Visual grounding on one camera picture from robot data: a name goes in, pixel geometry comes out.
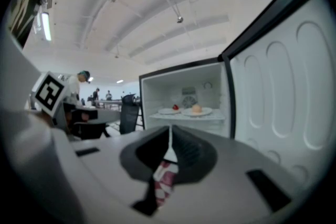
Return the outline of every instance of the chair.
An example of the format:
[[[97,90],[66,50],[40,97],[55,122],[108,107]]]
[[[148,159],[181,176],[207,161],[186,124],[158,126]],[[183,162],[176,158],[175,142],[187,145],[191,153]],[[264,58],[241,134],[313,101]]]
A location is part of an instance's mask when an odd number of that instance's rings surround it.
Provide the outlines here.
[[[122,98],[120,113],[120,134],[129,134],[135,131],[138,120],[139,106],[133,101],[134,94],[126,95]]]

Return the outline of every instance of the fluorescent light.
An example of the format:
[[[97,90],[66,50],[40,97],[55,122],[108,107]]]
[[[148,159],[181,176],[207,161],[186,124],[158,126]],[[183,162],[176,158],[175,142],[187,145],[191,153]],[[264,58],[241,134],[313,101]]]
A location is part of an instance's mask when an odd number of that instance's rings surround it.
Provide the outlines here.
[[[49,26],[49,13],[43,12],[42,13],[42,23],[44,34],[46,36],[47,41],[51,41],[51,34],[50,34],[50,26]]]

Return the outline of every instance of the ceiling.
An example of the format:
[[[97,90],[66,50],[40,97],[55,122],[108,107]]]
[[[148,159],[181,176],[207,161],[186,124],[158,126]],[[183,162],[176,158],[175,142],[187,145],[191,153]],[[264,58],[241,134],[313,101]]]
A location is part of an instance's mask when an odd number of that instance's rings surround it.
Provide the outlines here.
[[[44,39],[35,20],[37,31],[31,31],[24,54],[40,71],[85,69],[100,81],[130,82],[218,56],[270,1],[52,0],[51,8],[44,7],[52,41]]]

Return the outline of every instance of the oval door indentation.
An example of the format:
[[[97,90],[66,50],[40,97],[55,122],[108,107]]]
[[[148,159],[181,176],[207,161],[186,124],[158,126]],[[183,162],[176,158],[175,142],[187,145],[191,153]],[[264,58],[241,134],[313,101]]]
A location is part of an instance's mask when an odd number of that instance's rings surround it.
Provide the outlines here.
[[[267,50],[272,87],[272,128],[276,135],[291,133],[295,117],[295,82],[290,58],[284,44],[271,43]]]
[[[249,121],[255,128],[264,123],[264,89],[258,59],[249,56],[245,60],[246,91],[248,92]]]
[[[297,30],[307,81],[305,144],[320,150],[328,142],[334,117],[334,70],[327,40],[314,22],[304,22]]]

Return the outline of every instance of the black chair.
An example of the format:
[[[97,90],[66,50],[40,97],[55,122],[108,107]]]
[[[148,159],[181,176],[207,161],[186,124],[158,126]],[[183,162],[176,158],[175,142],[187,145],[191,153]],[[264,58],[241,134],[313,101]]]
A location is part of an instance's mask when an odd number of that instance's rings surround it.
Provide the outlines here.
[[[122,98],[119,126],[120,134],[129,134],[135,131],[139,115],[139,106],[135,104],[134,100],[134,94],[126,95]]]

